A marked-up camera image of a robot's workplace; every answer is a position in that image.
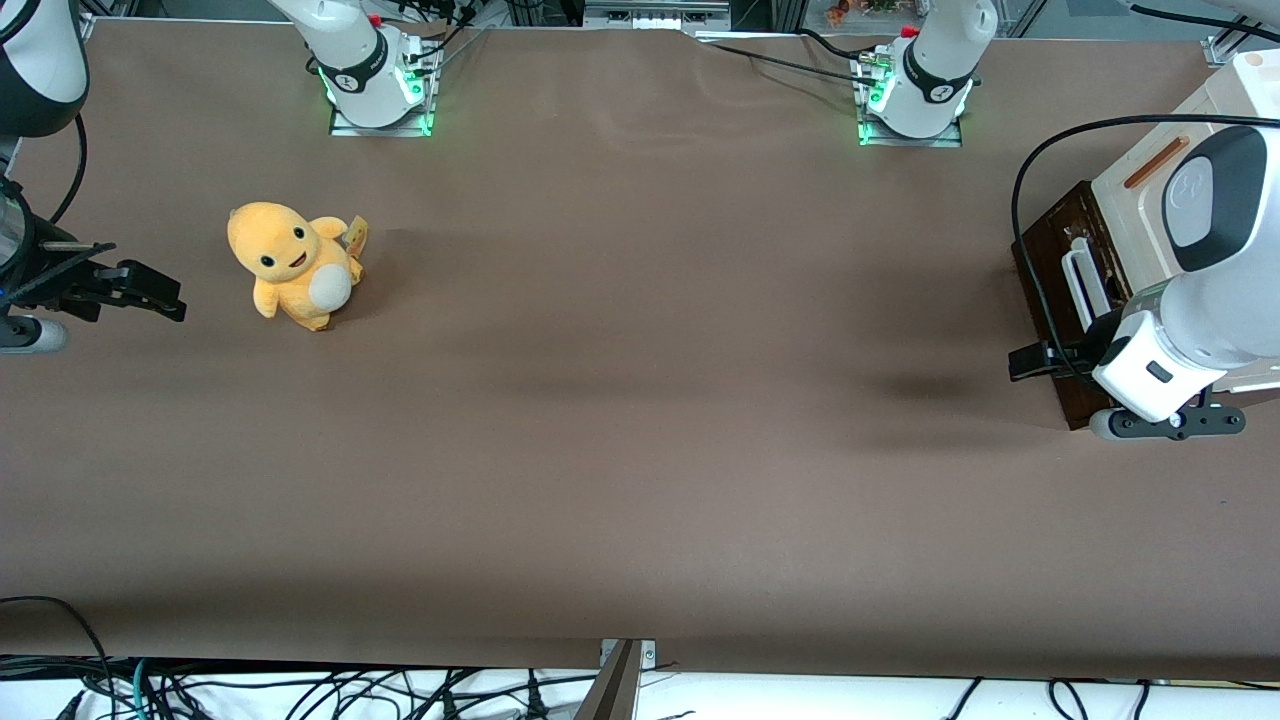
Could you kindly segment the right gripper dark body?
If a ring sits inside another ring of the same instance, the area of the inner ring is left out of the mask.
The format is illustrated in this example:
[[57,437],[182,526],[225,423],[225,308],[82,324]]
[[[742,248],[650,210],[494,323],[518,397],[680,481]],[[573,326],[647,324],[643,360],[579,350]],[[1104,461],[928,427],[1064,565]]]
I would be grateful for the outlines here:
[[3,306],[61,310],[58,296],[46,290],[32,290],[26,296],[19,293],[24,283],[52,266],[50,252],[40,247],[41,241],[54,238],[51,228],[46,218],[31,209],[15,181],[1,181]]

